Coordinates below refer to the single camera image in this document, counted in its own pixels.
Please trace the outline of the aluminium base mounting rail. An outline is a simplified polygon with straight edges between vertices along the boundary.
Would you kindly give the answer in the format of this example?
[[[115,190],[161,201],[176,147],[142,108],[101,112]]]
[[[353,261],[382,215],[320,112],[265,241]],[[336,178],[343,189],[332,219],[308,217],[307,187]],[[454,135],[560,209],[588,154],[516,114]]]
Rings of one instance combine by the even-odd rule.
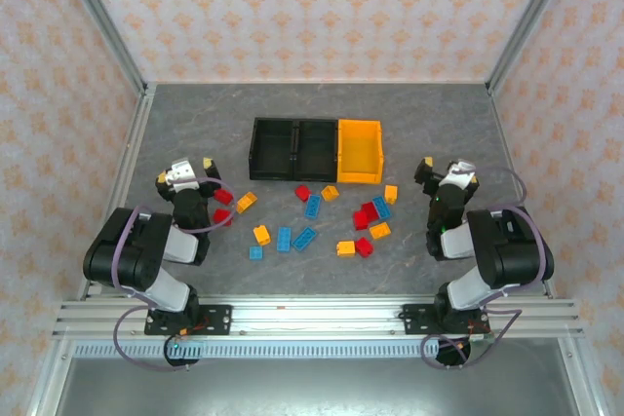
[[[230,337],[281,339],[403,339],[399,319],[405,304],[430,304],[431,295],[221,295],[202,304],[230,305]],[[141,303],[121,296],[97,295],[61,304],[52,336],[57,339],[104,339],[119,317]],[[502,330],[515,310],[522,314],[507,338],[582,337],[585,325],[572,299],[511,295],[489,303],[489,327]]]

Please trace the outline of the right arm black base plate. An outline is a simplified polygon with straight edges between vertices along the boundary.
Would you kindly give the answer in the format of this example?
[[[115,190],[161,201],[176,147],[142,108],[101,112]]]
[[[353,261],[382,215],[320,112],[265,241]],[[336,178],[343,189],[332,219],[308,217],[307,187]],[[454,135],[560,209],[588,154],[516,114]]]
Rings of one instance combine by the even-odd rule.
[[[488,316],[480,309],[457,311],[436,304],[405,304],[398,315],[405,334],[469,335],[490,333]]]

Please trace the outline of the grey metal sheet panel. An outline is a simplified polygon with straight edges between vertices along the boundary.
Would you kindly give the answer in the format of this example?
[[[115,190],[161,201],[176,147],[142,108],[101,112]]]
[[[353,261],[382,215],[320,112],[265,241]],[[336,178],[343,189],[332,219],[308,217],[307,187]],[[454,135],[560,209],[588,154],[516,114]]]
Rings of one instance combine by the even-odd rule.
[[[56,343],[26,416],[615,416],[579,339],[512,339],[460,371],[247,355],[160,373],[105,348]]]

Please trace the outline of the aluminium table side rail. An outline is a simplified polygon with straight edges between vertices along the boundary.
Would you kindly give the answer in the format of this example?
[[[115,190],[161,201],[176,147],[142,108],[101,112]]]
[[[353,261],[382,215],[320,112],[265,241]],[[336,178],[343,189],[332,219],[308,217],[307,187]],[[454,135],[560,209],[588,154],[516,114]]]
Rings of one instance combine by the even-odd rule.
[[[140,145],[143,140],[153,99],[157,89],[156,82],[148,82],[145,89],[139,94],[136,102],[136,112],[127,131],[110,197],[104,209],[101,220],[98,222],[96,233],[99,232],[108,216],[127,201],[128,192],[134,176]]]
[[[504,147],[506,165],[507,165],[507,168],[512,172],[510,177],[513,180],[514,191],[516,193],[516,196],[520,199],[522,195],[527,194],[527,190],[523,188],[523,185],[519,181],[519,178],[517,178],[514,175],[515,166],[514,166],[513,158],[511,155],[511,151],[510,151],[510,146],[507,142],[503,123],[500,117],[500,112],[497,110],[497,107],[496,107],[494,91],[492,91],[488,87],[488,83],[486,83],[486,91],[487,91],[487,95],[489,97],[489,101],[491,104],[492,113],[495,118],[497,128],[499,130],[500,138]],[[541,281],[539,284],[533,284],[531,286],[527,286],[525,288],[525,293],[528,295],[543,295],[547,299],[552,300],[555,298],[556,290],[551,286],[551,282],[549,280],[546,280],[546,281]]]

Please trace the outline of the black plastic bin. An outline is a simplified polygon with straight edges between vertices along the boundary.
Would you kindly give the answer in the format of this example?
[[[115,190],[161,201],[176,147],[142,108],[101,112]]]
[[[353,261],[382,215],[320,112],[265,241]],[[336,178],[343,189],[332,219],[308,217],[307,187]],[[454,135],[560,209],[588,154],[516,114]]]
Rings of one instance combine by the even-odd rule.
[[[250,180],[293,180],[295,122],[255,118],[248,156]]]
[[[305,119],[298,122],[293,178],[296,181],[336,182],[336,120]]]

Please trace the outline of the aluminium frame post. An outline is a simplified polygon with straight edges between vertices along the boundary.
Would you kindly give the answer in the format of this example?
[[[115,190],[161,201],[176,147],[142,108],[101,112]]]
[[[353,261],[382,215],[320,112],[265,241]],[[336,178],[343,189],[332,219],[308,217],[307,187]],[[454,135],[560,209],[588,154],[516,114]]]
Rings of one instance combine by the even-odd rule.
[[[126,46],[118,28],[108,13],[103,0],[82,0],[106,44],[118,60],[122,71],[136,92],[142,95],[146,89],[135,60]]]
[[[529,0],[516,27],[507,41],[501,55],[493,67],[485,86],[489,96],[494,96],[501,88],[506,75],[520,55],[532,30],[537,25],[550,0]]]

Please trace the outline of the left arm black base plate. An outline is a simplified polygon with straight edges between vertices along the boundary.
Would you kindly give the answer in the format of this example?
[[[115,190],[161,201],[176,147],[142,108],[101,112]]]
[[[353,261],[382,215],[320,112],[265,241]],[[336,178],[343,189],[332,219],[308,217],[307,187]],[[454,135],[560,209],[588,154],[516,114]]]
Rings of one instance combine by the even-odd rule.
[[[187,307],[183,312],[149,310],[144,326],[147,336],[227,336],[230,332],[230,305]]]

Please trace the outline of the yellow plastic bin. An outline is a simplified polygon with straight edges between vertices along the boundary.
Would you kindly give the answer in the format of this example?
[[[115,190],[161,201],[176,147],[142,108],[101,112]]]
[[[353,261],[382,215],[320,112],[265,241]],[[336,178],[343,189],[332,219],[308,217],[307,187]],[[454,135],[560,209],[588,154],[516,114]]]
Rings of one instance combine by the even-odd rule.
[[[384,154],[380,121],[339,119],[337,144],[339,183],[381,183]]]

